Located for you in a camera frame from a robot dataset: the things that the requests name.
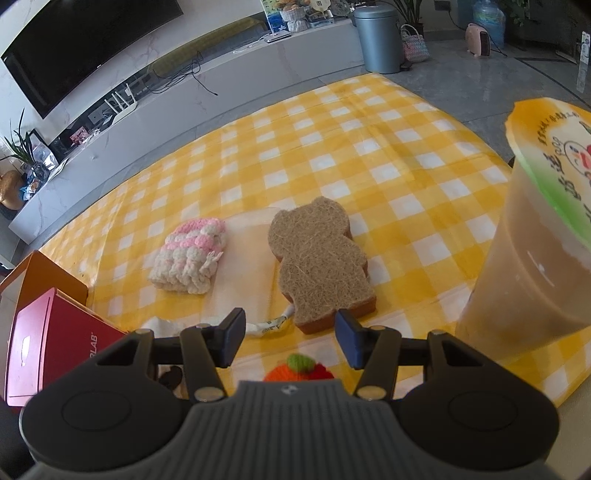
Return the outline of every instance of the marble wall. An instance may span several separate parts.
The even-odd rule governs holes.
[[[49,0],[17,0],[0,17],[0,53]],[[106,62],[41,119],[0,61],[0,134],[18,122],[25,109],[23,128],[36,128],[52,141],[90,105],[123,80],[157,58],[216,28],[262,11],[259,0],[178,0],[184,15],[146,35]]]

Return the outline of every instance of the red box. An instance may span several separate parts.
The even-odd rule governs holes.
[[[56,288],[23,308],[12,324],[5,400],[29,398],[126,334]]]

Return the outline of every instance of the gray tile floor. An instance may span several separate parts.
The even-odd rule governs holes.
[[[466,43],[463,40],[433,41],[428,42],[428,46],[432,56],[430,60],[414,65],[410,72],[386,77],[463,122],[505,161],[512,157],[512,152],[505,139],[504,123],[516,101],[549,96],[585,107],[583,102],[568,90],[516,60],[516,57],[557,59],[552,52],[523,52],[507,47],[505,52],[508,58],[500,53],[493,53],[489,59],[476,59],[466,51]],[[567,88],[576,91],[578,70],[575,65],[549,61],[530,63],[562,82]],[[116,186],[195,138],[290,96],[364,73],[365,68],[355,67],[293,85],[241,105],[173,138],[89,192],[31,245],[24,248],[23,254],[26,255],[32,249],[39,249],[64,225]],[[579,96],[591,103],[591,91]]]

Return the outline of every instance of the woven basket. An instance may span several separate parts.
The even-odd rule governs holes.
[[[306,16],[306,10],[304,7],[294,8],[287,11],[281,10],[280,13],[284,22],[295,22],[296,20],[301,20]]]
[[[413,29],[414,35],[412,35],[412,31],[409,33],[406,29]],[[404,24],[400,27],[400,33],[402,35],[402,45],[404,47],[404,56],[408,61],[412,63],[418,63],[420,61],[427,60],[431,55],[429,55],[429,50],[427,49],[427,44],[425,43],[425,39],[416,28],[412,25]]]
[[[304,30],[308,30],[308,22],[304,19],[287,22],[287,30],[292,33],[303,32]]]

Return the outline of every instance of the cable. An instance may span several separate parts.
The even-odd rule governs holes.
[[[455,23],[455,22],[453,21],[453,17],[452,17],[452,12],[451,12],[451,10],[448,10],[448,11],[447,11],[447,14],[449,15],[449,20],[451,20],[451,21],[452,21],[452,23],[454,24],[454,26],[455,26],[456,28],[459,28],[460,30],[463,30],[464,32],[466,31],[466,29],[465,29],[465,28],[462,28],[462,27],[460,27],[460,26],[459,26],[457,23]],[[486,30],[486,28],[485,28],[485,27],[483,27],[482,25],[479,25],[479,24],[477,24],[477,23],[475,23],[475,22],[472,22],[472,23],[474,23],[475,25],[478,25],[479,27],[481,27],[481,28],[484,28],[484,29]],[[505,52],[501,51],[501,49],[499,48],[499,46],[498,46],[498,45],[496,44],[496,42],[495,42],[495,41],[492,39],[492,37],[491,37],[491,34],[490,34],[490,33],[488,33],[488,37],[491,39],[491,42],[493,43],[493,45],[496,47],[496,50],[495,50],[494,48],[492,48],[491,50],[492,50],[492,51],[495,51],[495,52],[497,52],[497,53],[500,53],[501,55],[503,55],[503,56],[504,56],[504,57],[507,59],[507,58],[509,57],[509,55],[507,55]]]
[[[205,88],[212,95],[217,96],[217,93],[212,92],[209,88],[207,88],[203,84],[203,82],[201,82],[201,80],[199,80],[196,77],[196,73],[199,73],[201,71],[201,62],[202,61],[203,61],[203,56],[201,55],[201,52],[198,51],[197,54],[191,59],[191,63],[189,65],[185,65],[184,67],[181,67],[180,69],[178,69],[176,72],[172,73],[171,75],[161,77],[156,72],[154,72],[154,75],[156,75],[156,77],[158,79],[166,80],[166,83],[155,88],[155,89],[147,87],[148,90],[151,93],[154,93],[155,95],[159,95],[160,93],[166,92],[168,89],[174,87],[175,85],[178,85],[185,78],[187,78],[188,76],[191,75],[199,85],[201,85],[203,88]]]
[[[237,48],[237,49],[236,49],[236,50],[234,50],[232,53],[242,53],[243,51],[247,51],[249,48],[252,48],[252,47],[254,47],[255,45],[258,45],[258,43],[259,43],[259,42],[260,42],[260,41],[261,41],[263,38],[265,38],[267,35],[263,35],[263,36],[262,36],[261,38],[259,38],[258,40],[255,40],[254,42],[252,42],[252,43],[249,43],[249,44],[247,44],[247,45],[245,45],[245,46],[243,46],[243,47],[239,47],[239,48]]]
[[[459,26],[457,23],[455,23],[455,22],[453,21],[453,17],[452,17],[452,11],[451,11],[451,10],[448,10],[448,11],[447,11],[447,14],[449,15],[449,20],[451,20],[451,21],[452,21],[452,23],[454,24],[454,26],[455,26],[456,28],[459,28],[460,30],[463,30],[464,32],[466,31],[466,29],[465,29],[465,28],[462,28],[462,27],[460,27],[460,26]]]

